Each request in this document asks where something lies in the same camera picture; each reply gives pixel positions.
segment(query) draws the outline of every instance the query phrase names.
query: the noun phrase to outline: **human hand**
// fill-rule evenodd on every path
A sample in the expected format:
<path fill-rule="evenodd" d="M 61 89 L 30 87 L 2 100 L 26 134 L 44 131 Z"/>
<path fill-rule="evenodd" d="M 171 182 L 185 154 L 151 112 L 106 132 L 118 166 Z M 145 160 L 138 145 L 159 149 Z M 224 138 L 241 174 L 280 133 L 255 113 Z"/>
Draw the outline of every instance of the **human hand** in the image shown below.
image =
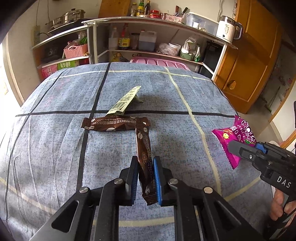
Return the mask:
<path fill-rule="evenodd" d="M 284 203 L 284 193 L 278 189 L 274 193 L 274 198 L 271 203 L 271 210 L 270 210 L 270 218 L 276 221 L 279 217 L 283 215 L 283 205 Z M 289 202 L 285 206 L 285 213 L 290 213 L 296 208 L 296 201 Z M 289 222 L 287 223 L 286 227 L 290 225 L 293 218 L 295 217 L 296 212 L 292 215 Z"/>

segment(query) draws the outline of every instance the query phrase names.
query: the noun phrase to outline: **purple candy packet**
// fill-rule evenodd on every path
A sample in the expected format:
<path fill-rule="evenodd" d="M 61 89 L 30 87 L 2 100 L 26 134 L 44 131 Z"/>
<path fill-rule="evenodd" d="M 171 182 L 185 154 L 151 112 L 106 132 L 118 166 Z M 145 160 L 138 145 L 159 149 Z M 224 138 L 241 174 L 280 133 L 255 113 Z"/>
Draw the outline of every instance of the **purple candy packet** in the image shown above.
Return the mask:
<path fill-rule="evenodd" d="M 249 146 L 255 146 L 256 144 L 256 138 L 248 122 L 237 115 L 235 115 L 234 126 L 224 129 L 214 129 L 212 133 L 218 138 L 232 169 L 237 168 L 240 158 L 228 151 L 229 142 L 235 140 Z"/>

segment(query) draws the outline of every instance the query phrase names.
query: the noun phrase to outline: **brown stick packet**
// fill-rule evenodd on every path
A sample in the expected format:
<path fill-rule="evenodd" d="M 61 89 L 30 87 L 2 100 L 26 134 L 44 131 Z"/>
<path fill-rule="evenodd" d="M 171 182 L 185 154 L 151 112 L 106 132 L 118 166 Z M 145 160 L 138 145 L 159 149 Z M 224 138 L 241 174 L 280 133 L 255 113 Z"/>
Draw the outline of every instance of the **brown stick packet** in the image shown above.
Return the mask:
<path fill-rule="evenodd" d="M 154 169 L 151 159 L 149 127 L 140 118 L 136 120 L 137 156 L 139 180 L 142 187 L 142 196 L 147 205 L 157 203 Z"/>
<path fill-rule="evenodd" d="M 149 126 L 147 117 L 133 117 L 127 115 L 107 115 L 99 118 L 84 118 L 81 127 L 94 131 L 127 131 L 136 128 L 136 119 L 144 126 Z"/>

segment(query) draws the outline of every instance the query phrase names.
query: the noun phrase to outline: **green packet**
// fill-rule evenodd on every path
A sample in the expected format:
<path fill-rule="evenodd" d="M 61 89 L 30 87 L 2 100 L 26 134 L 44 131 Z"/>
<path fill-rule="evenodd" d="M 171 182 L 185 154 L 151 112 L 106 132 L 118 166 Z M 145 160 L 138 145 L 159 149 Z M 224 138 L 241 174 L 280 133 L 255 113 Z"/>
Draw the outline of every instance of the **green packet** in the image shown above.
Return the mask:
<path fill-rule="evenodd" d="M 126 93 L 109 111 L 106 115 L 124 115 L 124 112 L 130 102 L 134 99 L 136 102 L 143 102 L 137 97 L 137 92 L 141 88 L 141 85 L 135 86 L 128 93 Z"/>

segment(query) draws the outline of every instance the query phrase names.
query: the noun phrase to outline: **silver screw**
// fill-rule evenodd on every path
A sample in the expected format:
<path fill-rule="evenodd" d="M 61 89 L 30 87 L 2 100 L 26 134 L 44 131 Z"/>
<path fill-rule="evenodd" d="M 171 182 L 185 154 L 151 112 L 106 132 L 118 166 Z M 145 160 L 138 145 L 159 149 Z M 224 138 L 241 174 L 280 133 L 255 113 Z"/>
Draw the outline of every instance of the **silver screw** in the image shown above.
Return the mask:
<path fill-rule="evenodd" d="M 79 189 L 79 192 L 80 193 L 87 193 L 89 191 L 89 188 L 88 187 L 81 187 L 80 189 Z"/>
<path fill-rule="evenodd" d="M 172 184 L 172 185 L 175 185 L 178 183 L 178 179 L 175 179 L 175 178 L 172 178 L 169 180 L 169 183 Z"/>
<path fill-rule="evenodd" d="M 115 183 L 115 184 L 121 184 L 121 183 L 123 183 L 123 180 L 122 180 L 121 178 L 116 178 L 116 179 L 114 180 L 114 183 Z"/>
<path fill-rule="evenodd" d="M 213 192 L 213 189 L 210 188 L 210 187 L 205 187 L 205 188 L 204 188 L 204 192 L 210 194 L 210 193 Z"/>

